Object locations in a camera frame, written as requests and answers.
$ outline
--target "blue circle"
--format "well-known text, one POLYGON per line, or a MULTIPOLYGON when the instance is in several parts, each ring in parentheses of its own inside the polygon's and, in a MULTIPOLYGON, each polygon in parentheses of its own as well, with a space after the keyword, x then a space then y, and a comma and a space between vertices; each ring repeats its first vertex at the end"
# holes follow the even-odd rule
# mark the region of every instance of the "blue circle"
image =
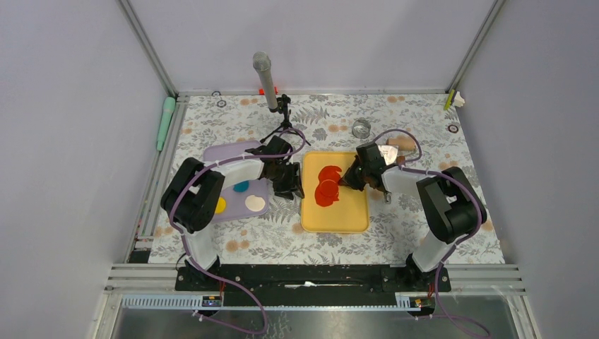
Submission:
POLYGON ((245 182, 240 182, 237 185, 233 186, 233 191, 236 191, 237 193, 243 193, 243 192, 247 191, 248 188, 249 188, 249 181, 245 181, 245 182))

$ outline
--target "purple tray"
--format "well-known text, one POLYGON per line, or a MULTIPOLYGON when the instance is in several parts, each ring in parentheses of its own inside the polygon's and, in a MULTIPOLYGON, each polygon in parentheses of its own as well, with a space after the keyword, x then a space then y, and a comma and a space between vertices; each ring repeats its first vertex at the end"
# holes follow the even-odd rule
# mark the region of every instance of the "purple tray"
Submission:
MULTIPOLYGON (((255 148, 261 144, 256 140, 242 141, 241 143, 226 143, 224 145, 216 145, 208 147, 204 150, 204 161, 224 160, 230 157, 235 157, 242 154, 248 148, 255 148)), ((227 201, 227 208, 221 214, 215 214, 212 218, 213 222, 221 222, 228 220, 236 220, 242 218, 255 217, 268 212, 268 182, 266 179, 250 180, 249 188, 242 193, 233 191, 233 187, 223 189, 220 196, 227 201), (245 198, 255 195, 259 196, 266 202, 262 210, 252 212, 245 206, 245 198)))

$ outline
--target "gray wall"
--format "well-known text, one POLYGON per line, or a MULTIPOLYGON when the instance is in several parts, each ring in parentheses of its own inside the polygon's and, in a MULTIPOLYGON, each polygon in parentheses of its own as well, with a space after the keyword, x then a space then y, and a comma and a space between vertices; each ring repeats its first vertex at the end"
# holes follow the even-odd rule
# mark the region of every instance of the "gray wall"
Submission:
POLYGON ((164 97, 116 1, 0 1, 0 338, 83 338, 164 97))
POLYGON ((179 90, 444 89, 493 0, 132 0, 179 90))
POLYGON ((502 248, 543 338, 595 338, 599 2, 510 1, 460 86, 502 248))

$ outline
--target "mint green object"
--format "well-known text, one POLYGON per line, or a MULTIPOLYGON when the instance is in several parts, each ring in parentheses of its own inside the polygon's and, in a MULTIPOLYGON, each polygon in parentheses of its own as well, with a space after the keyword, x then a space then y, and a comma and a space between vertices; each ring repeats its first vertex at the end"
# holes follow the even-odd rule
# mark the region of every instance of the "mint green object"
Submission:
POLYGON ((158 129, 158 144, 156 145, 157 150, 162 150, 165 147, 165 140, 167 140, 168 128, 170 126, 170 119, 174 112, 174 98, 167 97, 165 104, 162 106, 162 119, 160 120, 160 128, 158 129))

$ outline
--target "yellow tray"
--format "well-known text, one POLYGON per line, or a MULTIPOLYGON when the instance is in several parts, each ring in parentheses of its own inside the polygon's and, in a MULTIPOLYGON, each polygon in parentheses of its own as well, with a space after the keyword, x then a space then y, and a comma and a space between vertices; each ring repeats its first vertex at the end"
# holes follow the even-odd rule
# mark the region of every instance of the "yellow tray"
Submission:
POLYGON ((302 200, 302 226, 308 232, 361 233, 368 230, 370 219, 366 190, 339 187, 339 201, 331 206, 316 204, 314 192, 318 175, 325 166, 339 166, 340 175, 350 168, 355 152, 308 152, 304 156, 302 184, 306 197, 302 200))

